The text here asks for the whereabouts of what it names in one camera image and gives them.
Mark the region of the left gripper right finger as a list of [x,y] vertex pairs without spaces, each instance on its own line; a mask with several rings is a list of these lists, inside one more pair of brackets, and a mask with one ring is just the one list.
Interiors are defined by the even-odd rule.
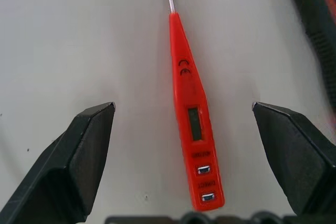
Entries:
[[270,168],[295,213],[292,223],[335,223],[335,145],[303,114],[255,102]]

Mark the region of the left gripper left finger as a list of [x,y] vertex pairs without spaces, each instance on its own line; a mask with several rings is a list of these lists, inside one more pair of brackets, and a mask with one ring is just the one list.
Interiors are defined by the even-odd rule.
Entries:
[[77,114],[38,157],[1,210],[1,223],[80,223],[106,164],[115,103]]

